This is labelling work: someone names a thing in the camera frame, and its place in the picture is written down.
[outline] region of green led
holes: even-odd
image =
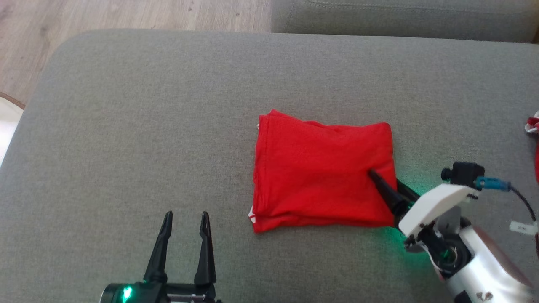
[[[131,298],[131,296],[133,295],[133,289],[131,288],[131,286],[127,286],[126,288],[123,289],[123,303],[126,303],[127,302],[127,299]]]

